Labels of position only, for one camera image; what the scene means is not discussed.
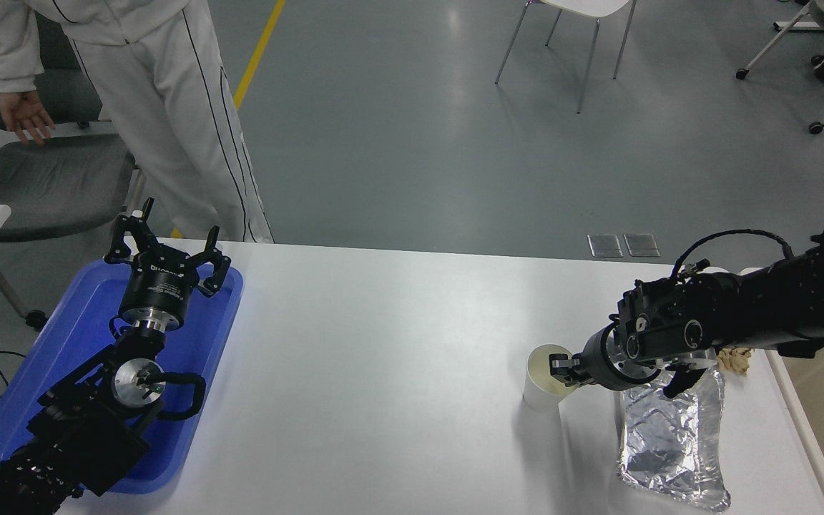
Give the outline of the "person's right hand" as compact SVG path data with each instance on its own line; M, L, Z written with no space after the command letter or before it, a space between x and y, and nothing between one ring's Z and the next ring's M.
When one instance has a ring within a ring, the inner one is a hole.
M37 90L0 92L0 113L6 129L16 134L23 144L33 141L43 146L55 130L55 123Z

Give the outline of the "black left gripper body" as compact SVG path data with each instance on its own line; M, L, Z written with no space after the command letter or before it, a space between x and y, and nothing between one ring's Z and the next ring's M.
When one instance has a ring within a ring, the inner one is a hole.
M135 255L119 314L133 320L138 310L157 310L175 320L184 320L199 276L187 264L185 252L142 252Z

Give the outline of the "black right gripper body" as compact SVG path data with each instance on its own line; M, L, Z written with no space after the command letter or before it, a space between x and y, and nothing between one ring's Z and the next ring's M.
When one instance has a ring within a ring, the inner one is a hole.
M589 336L579 352L579 368L592 382L612 391L634 388L637 382L617 365L627 356L614 335L614 325L606 325Z

